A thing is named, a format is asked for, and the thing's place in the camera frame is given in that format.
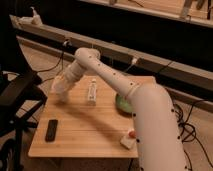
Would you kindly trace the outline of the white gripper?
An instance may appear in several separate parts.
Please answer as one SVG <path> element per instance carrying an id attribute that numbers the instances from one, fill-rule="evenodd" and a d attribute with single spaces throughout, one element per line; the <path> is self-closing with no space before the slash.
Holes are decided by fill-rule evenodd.
<path id="1" fill-rule="evenodd" d="M 86 68 L 81 66 L 79 63 L 72 63 L 67 66 L 64 72 L 60 76 L 56 76 L 51 85 L 51 92 L 55 93 L 56 88 L 58 92 L 58 97 L 61 102 L 69 101 L 69 90 L 75 86 L 86 72 Z"/>

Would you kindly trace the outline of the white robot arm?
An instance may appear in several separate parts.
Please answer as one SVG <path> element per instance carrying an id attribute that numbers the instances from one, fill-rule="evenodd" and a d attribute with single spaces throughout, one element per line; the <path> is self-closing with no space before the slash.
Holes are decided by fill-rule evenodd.
<path id="1" fill-rule="evenodd" d="M 136 83 L 100 61 L 100 52 L 78 48 L 75 60 L 54 78 L 51 91 L 66 101 L 68 91 L 91 69 L 133 108 L 141 171 L 186 171 L 183 144 L 171 97 L 157 83 Z"/>

